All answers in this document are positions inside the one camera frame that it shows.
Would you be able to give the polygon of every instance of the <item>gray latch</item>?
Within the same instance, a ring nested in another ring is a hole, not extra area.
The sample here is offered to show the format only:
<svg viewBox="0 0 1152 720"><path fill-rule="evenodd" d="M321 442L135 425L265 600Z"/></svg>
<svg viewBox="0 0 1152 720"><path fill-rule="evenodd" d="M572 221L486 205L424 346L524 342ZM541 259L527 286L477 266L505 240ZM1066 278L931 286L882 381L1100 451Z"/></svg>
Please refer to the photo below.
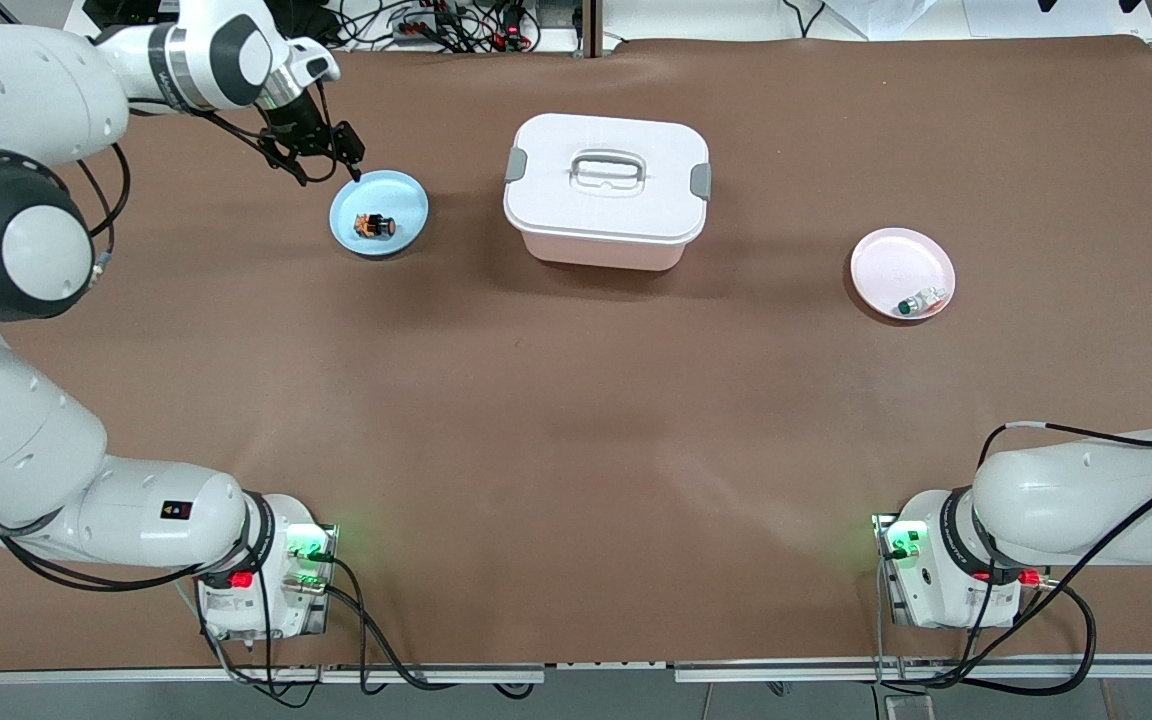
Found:
<svg viewBox="0 0 1152 720"><path fill-rule="evenodd" d="M526 152L522 147L509 149L509 164L503 167L503 181L516 181L524 173L526 173Z"/></svg>
<svg viewBox="0 0 1152 720"><path fill-rule="evenodd" d="M708 200L708 191L713 188L713 174L708 172L708 162L698 162L691 167L691 194L702 200Z"/></svg>

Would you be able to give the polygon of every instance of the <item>gray floor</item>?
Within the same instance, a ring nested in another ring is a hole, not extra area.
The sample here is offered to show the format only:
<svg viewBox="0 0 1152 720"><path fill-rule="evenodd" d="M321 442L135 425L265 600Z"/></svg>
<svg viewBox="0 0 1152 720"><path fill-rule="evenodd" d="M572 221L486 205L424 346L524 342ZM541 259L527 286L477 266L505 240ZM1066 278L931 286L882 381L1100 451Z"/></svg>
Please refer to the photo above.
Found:
<svg viewBox="0 0 1152 720"><path fill-rule="evenodd" d="M1152 720L1152 680L1090 680L1074 694L1020 698L963 688L934 694L941 720ZM681 685L666 670L551 670L524 702L509 702L490 687L422 694L393 687L361 697L349 685L319 688L303 714L319 720L700 720L705 685ZM183 720L188 717L294 715L248 688L220 683L0 685L0 717L65 720ZM763 684L715 684L708 720L869 720L869 688L849 683L799 683L778 698Z"/></svg>

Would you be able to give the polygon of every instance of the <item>white paper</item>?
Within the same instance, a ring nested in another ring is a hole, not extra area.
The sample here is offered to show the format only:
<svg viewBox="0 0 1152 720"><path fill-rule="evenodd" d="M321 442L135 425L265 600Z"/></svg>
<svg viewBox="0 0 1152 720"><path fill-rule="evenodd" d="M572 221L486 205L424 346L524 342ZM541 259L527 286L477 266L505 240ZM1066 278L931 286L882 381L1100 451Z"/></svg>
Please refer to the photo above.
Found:
<svg viewBox="0 0 1152 720"><path fill-rule="evenodd" d="M1038 0L963 0L975 37L1078 37L1114 35L1108 13L1117 0L1056 0L1046 13Z"/></svg>
<svg viewBox="0 0 1152 720"><path fill-rule="evenodd" d="M869 40L899 40L937 0L826 0L839 17Z"/></svg>

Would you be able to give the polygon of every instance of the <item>small display sticker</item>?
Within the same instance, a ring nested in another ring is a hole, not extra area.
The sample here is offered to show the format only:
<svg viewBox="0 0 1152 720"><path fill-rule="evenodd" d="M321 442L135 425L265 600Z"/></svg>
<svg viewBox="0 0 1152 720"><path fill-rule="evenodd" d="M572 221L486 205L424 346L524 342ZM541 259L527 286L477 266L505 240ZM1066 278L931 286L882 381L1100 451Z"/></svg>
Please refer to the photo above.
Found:
<svg viewBox="0 0 1152 720"><path fill-rule="evenodd" d="M162 503L162 511L159 511L159 520L189 520L189 510L192 508L192 502L183 500L165 501Z"/></svg>

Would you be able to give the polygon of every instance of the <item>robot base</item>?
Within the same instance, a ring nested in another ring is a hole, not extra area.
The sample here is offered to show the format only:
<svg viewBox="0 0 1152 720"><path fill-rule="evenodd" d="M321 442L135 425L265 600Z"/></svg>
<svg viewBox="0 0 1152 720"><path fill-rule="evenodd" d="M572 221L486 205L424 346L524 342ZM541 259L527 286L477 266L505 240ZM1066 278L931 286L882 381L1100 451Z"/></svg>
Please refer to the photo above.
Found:
<svg viewBox="0 0 1152 720"><path fill-rule="evenodd" d="M941 509L950 491L918 493L889 524L876 524L879 550L915 551L886 564L890 581L892 617L922 628L970 628L980 614L986 583L955 564L941 537ZM1010 626L1020 606L1020 583L995 585L980 626Z"/></svg>
<svg viewBox="0 0 1152 720"><path fill-rule="evenodd" d="M250 577L243 577L234 588L207 588L202 579L195 581L207 632L219 641L265 639L266 609L270 638L325 629L326 596L312 588L329 583L333 566L303 560L293 552L334 552L335 528L317 525L314 516L296 498L266 495L264 500L274 514L274 536L260 570L248 574Z"/></svg>

